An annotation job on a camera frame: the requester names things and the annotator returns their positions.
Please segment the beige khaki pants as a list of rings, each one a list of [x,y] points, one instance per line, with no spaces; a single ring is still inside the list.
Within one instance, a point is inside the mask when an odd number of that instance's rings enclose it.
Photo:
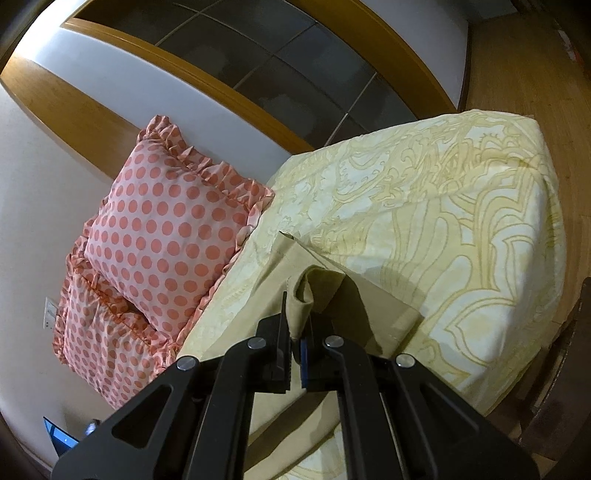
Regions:
[[[279,313],[283,298],[294,341],[303,337],[305,327],[327,324],[384,358],[392,357],[421,319],[413,307],[283,233],[277,234],[250,286],[245,306],[232,321],[238,339],[252,335],[260,319]],[[295,387],[287,395],[261,395],[254,401],[250,438],[284,439],[294,432],[322,438],[338,423],[335,393],[307,393]]]

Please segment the lower pink polka-dot pillow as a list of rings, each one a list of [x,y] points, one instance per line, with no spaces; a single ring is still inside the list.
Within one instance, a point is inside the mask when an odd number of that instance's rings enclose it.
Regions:
[[[66,276],[53,328],[58,360],[118,409],[169,367],[204,313],[207,294],[187,324],[168,339],[96,271],[79,236],[66,256]]]

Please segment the pink polka-dot pillow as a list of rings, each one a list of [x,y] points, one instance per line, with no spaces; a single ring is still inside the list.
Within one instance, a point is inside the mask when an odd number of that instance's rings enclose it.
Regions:
[[[92,267],[168,338],[228,270],[273,191],[188,145],[157,115],[92,221]]]
[[[66,256],[66,276],[53,328],[58,360],[118,409],[169,367],[204,313],[207,294],[187,324],[168,339],[96,271],[79,236]]]

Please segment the blue glowing screen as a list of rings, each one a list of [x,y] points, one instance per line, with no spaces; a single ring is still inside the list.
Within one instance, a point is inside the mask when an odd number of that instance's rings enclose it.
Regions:
[[[43,423],[58,456],[62,456],[79,443],[75,437],[65,432],[46,417],[43,418]]]

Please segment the dark wooden chair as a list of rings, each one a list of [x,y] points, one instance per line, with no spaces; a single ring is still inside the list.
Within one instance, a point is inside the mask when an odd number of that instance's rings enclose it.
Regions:
[[[560,460],[590,419],[590,280],[551,345],[526,396],[519,444]]]

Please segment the upper pink polka-dot pillow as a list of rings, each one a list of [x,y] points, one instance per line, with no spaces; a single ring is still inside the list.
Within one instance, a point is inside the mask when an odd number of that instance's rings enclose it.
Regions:
[[[92,267],[168,338],[228,270],[273,191],[188,145],[157,115],[92,221]]]

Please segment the yellow patterned bed cover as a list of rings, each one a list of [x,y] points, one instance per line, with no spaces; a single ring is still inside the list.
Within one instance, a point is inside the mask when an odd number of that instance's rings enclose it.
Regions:
[[[231,329],[283,233],[421,314],[413,355],[481,414],[540,351],[562,296],[559,182],[539,124],[470,110],[295,155],[273,203],[182,346],[202,360]]]

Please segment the wooden framed dark window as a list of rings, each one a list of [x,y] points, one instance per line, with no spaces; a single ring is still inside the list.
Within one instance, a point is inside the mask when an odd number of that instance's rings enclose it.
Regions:
[[[5,1],[1,83],[114,177],[155,114],[269,179],[294,154],[455,113],[463,1]]]

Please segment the white wall socket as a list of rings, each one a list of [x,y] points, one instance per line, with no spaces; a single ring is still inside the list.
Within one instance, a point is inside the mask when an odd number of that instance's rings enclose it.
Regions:
[[[44,329],[53,329],[57,316],[57,305],[49,297],[45,298],[42,327]]]

